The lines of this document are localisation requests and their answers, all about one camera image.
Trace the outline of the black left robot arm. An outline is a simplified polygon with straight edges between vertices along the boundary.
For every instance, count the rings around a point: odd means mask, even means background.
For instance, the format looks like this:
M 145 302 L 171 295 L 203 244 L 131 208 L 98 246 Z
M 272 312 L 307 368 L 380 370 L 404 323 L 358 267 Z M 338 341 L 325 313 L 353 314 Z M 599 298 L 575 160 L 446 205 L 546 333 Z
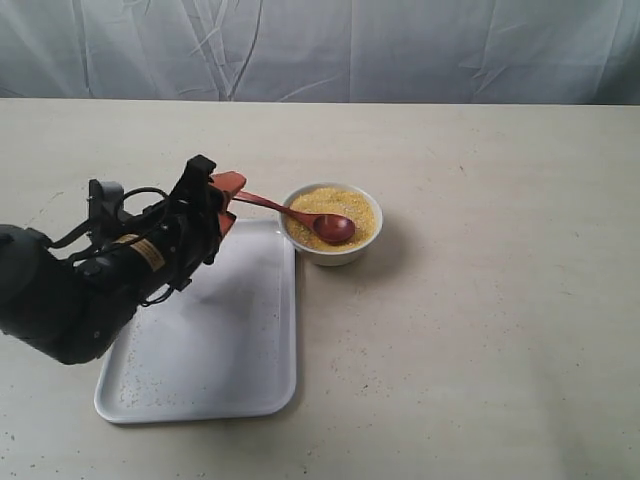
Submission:
M 246 184 L 189 159 L 170 192 L 89 182 L 87 219 L 57 241 L 1 227 L 1 331 L 65 365 L 101 357 L 141 307 L 184 290 L 213 264 Z

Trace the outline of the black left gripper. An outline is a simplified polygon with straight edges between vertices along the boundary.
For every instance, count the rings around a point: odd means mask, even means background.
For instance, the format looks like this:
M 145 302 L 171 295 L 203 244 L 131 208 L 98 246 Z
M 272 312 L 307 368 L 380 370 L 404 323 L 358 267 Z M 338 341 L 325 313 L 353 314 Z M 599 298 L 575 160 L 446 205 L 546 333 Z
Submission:
M 213 262 L 236 222 L 229 204 L 246 185 L 236 171 L 189 159 L 170 193 L 155 187 L 124 191 L 116 182 L 89 181 L 88 288 L 100 295 L 170 295 Z

